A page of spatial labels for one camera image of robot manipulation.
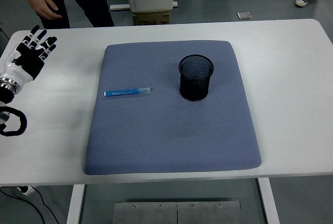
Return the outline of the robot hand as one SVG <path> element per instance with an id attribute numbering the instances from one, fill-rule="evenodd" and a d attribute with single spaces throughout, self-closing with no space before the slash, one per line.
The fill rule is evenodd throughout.
<path id="1" fill-rule="evenodd" d="M 44 67 L 45 60 L 56 48 L 57 38 L 50 36 L 43 39 L 47 31 L 39 31 L 36 25 L 11 51 L 4 62 L 1 74 L 1 86 L 13 93 L 21 91 L 25 84 L 33 81 Z"/>

